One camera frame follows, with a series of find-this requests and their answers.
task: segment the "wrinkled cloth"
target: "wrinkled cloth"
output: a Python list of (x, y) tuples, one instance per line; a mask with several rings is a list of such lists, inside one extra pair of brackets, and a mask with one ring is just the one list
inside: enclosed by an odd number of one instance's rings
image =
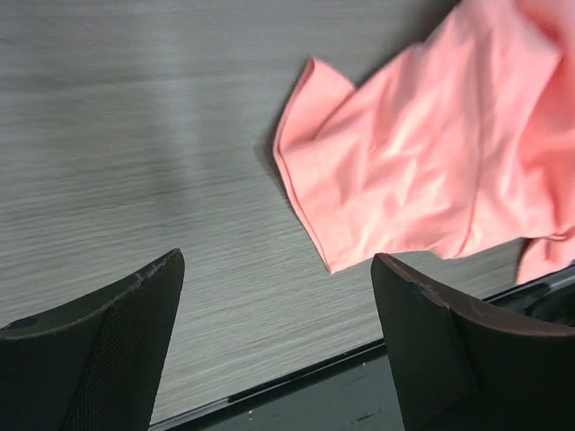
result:
[(331, 272), (520, 237), (518, 283), (571, 263), (573, 23), (573, 0), (465, 0), (359, 89), (309, 61), (274, 157)]

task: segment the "folded cloth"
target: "folded cloth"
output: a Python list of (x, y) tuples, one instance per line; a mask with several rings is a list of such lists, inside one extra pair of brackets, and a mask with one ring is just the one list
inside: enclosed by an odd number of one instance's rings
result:
[(274, 156), (331, 272), (519, 237), (518, 283), (571, 263), (574, 22), (574, 0), (464, 0), (359, 89), (309, 61)]

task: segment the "fabric fold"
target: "fabric fold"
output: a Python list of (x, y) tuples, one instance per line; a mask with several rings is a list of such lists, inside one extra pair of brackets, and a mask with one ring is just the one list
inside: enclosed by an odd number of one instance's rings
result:
[(535, 238), (518, 281), (575, 258), (573, 6), (463, 1), (359, 89), (309, 61), (274, 157), (331, 272), (517, 237)]

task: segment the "pink fabric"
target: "pink fabric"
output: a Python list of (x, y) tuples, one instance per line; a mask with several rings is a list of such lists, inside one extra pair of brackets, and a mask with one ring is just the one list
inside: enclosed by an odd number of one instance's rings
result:
[(331, 272), (517, 237), (518, 283), (575, 258), (573, 23), (573, 0), (465, 0), (360, 89), (310, 60), (274, 154)]

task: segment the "table surface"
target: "table surface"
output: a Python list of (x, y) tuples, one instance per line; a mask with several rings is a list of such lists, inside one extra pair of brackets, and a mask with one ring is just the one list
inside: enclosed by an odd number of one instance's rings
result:
[[(454, 2), (4, 0), (0, 324), (180, 247), (154, 423), (379, 338), (368, 263), (327, 274), (271, 139), (308, 56), (361, 84)], [(486, 296), (518, 247), (402, 258)]]

